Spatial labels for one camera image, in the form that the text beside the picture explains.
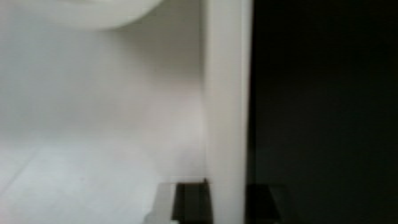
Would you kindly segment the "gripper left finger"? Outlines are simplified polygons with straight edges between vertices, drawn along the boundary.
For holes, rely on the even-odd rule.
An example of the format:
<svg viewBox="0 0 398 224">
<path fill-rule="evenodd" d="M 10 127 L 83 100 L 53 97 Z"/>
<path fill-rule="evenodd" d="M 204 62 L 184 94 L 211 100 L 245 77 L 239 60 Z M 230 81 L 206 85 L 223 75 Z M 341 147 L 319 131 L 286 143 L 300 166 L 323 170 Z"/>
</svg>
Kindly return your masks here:
<svg viewBox="0 0 398 224">
<path fill-rule="evenodd" d="M 175 185 L 170 220 L 177 224 L 211 224 L 211 197 L 206 181 Z"/>
</svg>

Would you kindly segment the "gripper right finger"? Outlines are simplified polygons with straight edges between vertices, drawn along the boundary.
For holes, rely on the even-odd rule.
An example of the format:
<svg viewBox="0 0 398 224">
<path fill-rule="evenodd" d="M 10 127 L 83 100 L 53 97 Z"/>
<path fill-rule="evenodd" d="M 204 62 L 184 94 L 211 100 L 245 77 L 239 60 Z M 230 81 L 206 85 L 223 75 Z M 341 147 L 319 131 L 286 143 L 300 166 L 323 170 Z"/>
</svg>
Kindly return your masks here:
<svg viewBox="0 0 398 224">
<path fill-rule="evenodd" d="M 245 224 L 287 224 L 282 209 L 284 186 L 250 184 L 245 192 Z"/>
</svg>

